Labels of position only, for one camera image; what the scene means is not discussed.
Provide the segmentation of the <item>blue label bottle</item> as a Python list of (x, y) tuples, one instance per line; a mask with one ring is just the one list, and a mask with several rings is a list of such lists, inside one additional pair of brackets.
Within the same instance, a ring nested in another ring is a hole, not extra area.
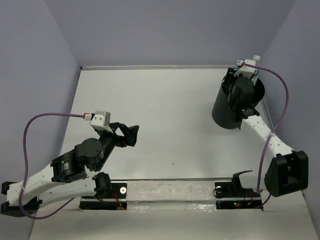
[(243, 64), (245, 63), (245, 59), (243, 58), (239, 58), (236, 62), (236, 66), (241, 68), (243, 66)]

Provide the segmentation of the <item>green white label bottle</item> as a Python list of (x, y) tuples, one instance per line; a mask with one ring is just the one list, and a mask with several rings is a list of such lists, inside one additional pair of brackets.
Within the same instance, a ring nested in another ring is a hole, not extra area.
[(254, 73), (252, 75), (251, 81), (255, 85), (258, 81), (259, 74), (260, 74), (260, 69), (257, 67), (260, 66), (261, 57), (259, 55), (254, 55), (252, 59), (255, 61), (256, 68), (255, 68)]

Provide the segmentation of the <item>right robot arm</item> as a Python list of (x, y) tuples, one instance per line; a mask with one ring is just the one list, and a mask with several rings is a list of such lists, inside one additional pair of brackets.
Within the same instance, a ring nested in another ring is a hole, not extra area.
[(252, 101), (258, 91), (251, 80), (255, 69), (247, 63), (230, 68), (222, 82), (231, 119), (262, 150), (258, 171), (235, 173), (230, 190), (235, 196), (252, 189), (258, 194), (267, 191), (273, 197), (305, 190), (309, 183), (308, 155), (285, 144), (255, 109)]

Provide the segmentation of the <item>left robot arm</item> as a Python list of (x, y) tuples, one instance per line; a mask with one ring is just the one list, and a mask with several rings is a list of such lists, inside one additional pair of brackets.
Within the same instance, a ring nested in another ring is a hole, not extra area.
[(27, 180), (4, 182), (1, 192), (6, 201), (1, 204), (0, 213), (20, 218), (33, 216), (39, 208), (63, 200), (112, 197), (110, 176), (102, 168), (114, 148), (136, 145), (139, 128), (111, 123), (110, 130), (97, 131), (98, 138), (85, 139)]

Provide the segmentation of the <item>black cylindrical bin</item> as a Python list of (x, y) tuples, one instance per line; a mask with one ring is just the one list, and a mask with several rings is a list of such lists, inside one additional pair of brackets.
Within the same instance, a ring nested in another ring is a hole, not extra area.
[(243, 119), (253, 115), (259, 116), (260, 113), (256, 110), (256, 106), (263, 99), (265, 95), (265, 86), (263, 82), (258, 79), (254, 86), (254, 95), (252, 102), (244, 108), (235, 108), (233, 111), (228, 104), (229, 93), (223, 86), (226, 76), (222, 79), (213, 109), (212, 118), (216, 124), (224, 129), (236, 129), (241, 127)]

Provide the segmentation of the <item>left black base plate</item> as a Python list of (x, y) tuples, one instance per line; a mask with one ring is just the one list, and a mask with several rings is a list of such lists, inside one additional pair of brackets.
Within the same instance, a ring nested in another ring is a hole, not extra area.
[(112, 181), (112, 191), (106, 198), (95, 196), (83, 196), (80, 199), (81, 210), (106, 210), (122, 211), (127, 209), (127, 185), (126, 181)]

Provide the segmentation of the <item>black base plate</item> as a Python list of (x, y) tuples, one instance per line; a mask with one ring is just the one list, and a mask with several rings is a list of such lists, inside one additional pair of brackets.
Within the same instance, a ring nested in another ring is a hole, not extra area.
[(255, 209), (263, 203), (260, 194), (252, 189), (236, 188), (230, 181), (215, 182), (213, 196), (217, 210)]
[(106, 198), (95, 196), (83, 196), (80, 199), (81, 210), (106, 210), (122, 211), (127, 209), (127, 185), (126, 181), (112, 181), (112, 191)]

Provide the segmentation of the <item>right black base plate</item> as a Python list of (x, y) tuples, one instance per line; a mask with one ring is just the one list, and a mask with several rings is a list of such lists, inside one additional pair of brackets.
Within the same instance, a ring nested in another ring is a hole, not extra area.
[(263, 203), (260, 194), (252, 189), (236, 188), (230, 181), (215, 182), (213, 196), (217, 210), (255, 209)]

